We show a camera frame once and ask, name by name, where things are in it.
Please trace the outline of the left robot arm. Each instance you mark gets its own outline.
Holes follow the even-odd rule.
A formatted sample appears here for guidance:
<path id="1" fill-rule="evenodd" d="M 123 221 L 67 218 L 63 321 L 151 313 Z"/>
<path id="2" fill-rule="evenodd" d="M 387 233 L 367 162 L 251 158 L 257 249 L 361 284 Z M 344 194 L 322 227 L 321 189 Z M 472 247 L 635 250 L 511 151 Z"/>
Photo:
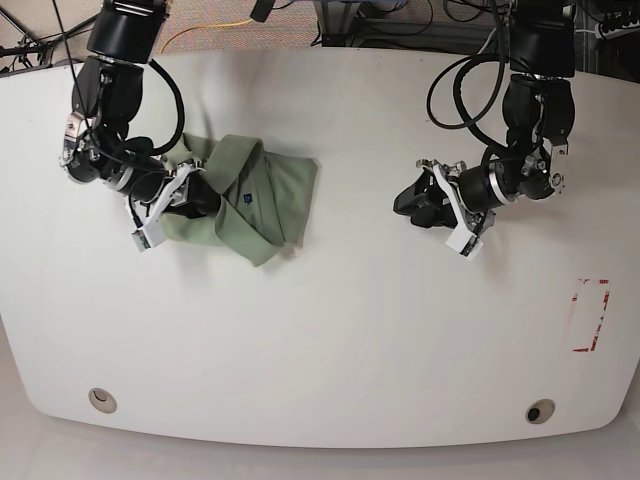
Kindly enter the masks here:
<path id="1" fill-rule="evenodd" d="M 479 51 L 447 68 L 455 74 L 452 97 L 459 123 L 436 118 L 433 88 L 425 97 L 434 125 L 466 129 L 484 145 L 480 163 L 469 168 L 464 162 L 420 160 L 420 176 L 393 203 L 394 213 L 414 226 L 450 229 L 447 245 L 466 258 L 481 248 L 481 236 L 493 225 L 498 208 L 521 197 L 541 201 L 561 192 L 564 174 L 558 162 L 568 152 L 576 114 L 570 83 L 576 73 L 573 2 L 513 1 L 506 17 L 496 2 L 489 7 L 496 51 Z M 462 96 L 463 81 L 474 68 L 488 63 L 497 63 L 497 78 L 488 104 L 471 115 Z M 507 127 L 504 142 L 478 126 L 497 100 Z"/>

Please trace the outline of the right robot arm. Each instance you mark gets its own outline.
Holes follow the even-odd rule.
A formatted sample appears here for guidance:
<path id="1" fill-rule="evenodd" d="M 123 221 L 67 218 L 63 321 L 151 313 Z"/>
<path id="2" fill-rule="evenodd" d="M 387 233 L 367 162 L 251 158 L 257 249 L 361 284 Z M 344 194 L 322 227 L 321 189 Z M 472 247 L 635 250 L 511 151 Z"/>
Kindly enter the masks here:
<path id="1" fill-rule="evenodd" d="M 181 92 L 152 58 L 170 8 L 168 1 L 103 2 L 88 40 L 90 54 L 72 73 L 72 112 L 60 158 L 74 182 L 101 180 L 126 198 L 132 237 L 142 251 L 165 241 L 163 215 L 197 219 L 221 206 L 220 195 L 204 179 L 201 161 L 167 157 L 185 126 Z M 166 82 L 175 100 L 177 124 L 162 145 L 129 134 L 142 103 L 145 65 Z"/>

